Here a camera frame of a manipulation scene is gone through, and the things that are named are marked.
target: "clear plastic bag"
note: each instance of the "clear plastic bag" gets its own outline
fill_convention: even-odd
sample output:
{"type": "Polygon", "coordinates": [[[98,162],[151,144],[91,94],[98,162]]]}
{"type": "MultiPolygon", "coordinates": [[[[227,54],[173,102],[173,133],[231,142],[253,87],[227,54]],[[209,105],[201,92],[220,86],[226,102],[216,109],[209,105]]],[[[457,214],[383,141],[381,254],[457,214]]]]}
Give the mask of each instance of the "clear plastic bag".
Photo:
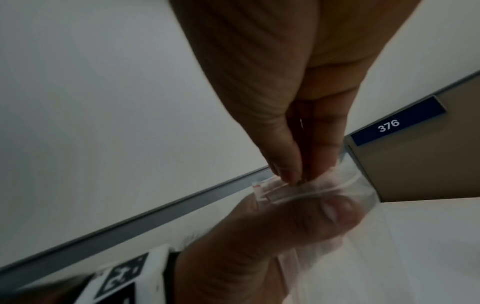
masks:
{"type": "Polygon", "coordinates": [[[307,197],[342,195],[368,212],[345,236],[279,256],[294,304],[410,304],[410,284],[375,189],[347,154],[318,179],[289,186],[279,177],[253,185],[260,208],[307,197]]]}

